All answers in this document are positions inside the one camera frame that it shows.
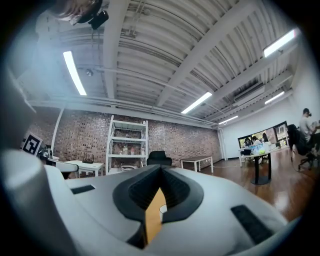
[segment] wall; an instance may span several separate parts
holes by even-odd
[[[260,132],[284,121],[288,125],[295,121],[295,114],[288,99],[238,122],[222,126],[227,158],[239,157],[238,138]]]
[[[140,118],[115,115],[115,120],[141,123]],[[94,154],[97,162],[105,163],[106,145],[111,115],[106,113],[65,110],[57,130],[53,154],[61,161],[80,160],[83,153]],[[216,130],[161,122],[148,121],[149,152],[165,150],[172,158],[172,165],[180,167],[180,159],[193,156],[213,156],[214,161],[221,159],[220,143]],[[117,145],[117,152],[124,144]],[[132,161],[122,158],[121,161]]]
[[[42,139],[45,144],[51,145],[60,109],[53,107],[34,107],[34,109],[36,111],[35,120],[27,133],[31,132]]]
[[[300,55],[296,72],[292,81],[293,100],[292,109],[299,112],[295,123],[299,125],[299,120],[303,109],[308,108],[312,113],[312,121],[320,120],[320,78],[317,66],[314,63],[305,45],[300,45]]]

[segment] plastic bag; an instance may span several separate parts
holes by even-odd
[[[253,148],[251,149],[252,155],[264,154],[265,152],[266,152],[266,150],[265,150],[265,147],[263,144],[254,145]]]

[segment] ceiling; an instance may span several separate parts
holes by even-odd
[[[67,100],[215,127],[290,89],[297,42],[268,58],[263,49],[295,26],[268,1],[110,0],[102,8],[109,20],[97,30],[46,12],[38,18],[37,50],[16,78],[30,102]],[[65,51],[73,53],[87,96],[70,77]],[[233,106],[258,82],[265,84],[262,95]],[[212,97],[181,114],[206,92]]]

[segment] wooden floor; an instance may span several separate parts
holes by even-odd
[[[201,173],[222,177],[239,184],[273,205],[288,221],[292,221],[303,213],[320,168],[314,167],[308,170],[306,164],[305,169],[301,168],[301,172],[297,172],[294,168],[298,170],[301,157],[295,157],[293,168],[290,156],[289,149],[271,154],[271,182],[266,185],[251,184],[251,179],[255,176],[255,164],[253,161],[246,161],[240,167],[238,158],[215,163],[214,166],[217,168],[214,168],[213,173],[210,167],[203,168]],[[260,175],[267,175],[268,164],[260,164],[259,171]]]

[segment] exposed brick wall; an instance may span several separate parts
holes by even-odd
[[[28,131],[38,136],[47,145],[51,145],[52,137],[60,109],[53,107],[35,107],[35,120],[30,125]]]
[[[142,123],[141,118],[115,115],[115,120]],[[65,110],[57,130],[53,155],[61,161],[81,160],[83,153],[94,154],[94,161],[105,163],[107,137],[111,115],[98,112]],[[118,130],[117,137],[139,138],[140,133]],[[149,152],[165,150],[172,158],[172,165],[180,167],[180,159],[193,156],[213,156],[214,161],[221,159],[220,144],[216,130],[199,128],[155,120],[148,121]],[[124,143],[117,143],[113,152],[123,149]],[[140,153],[140,146],[127,144],[128,154],[131,147],[134,154]],[[120,163],[139,165],[140,159],[118,158],[112,160],[112,167]]]

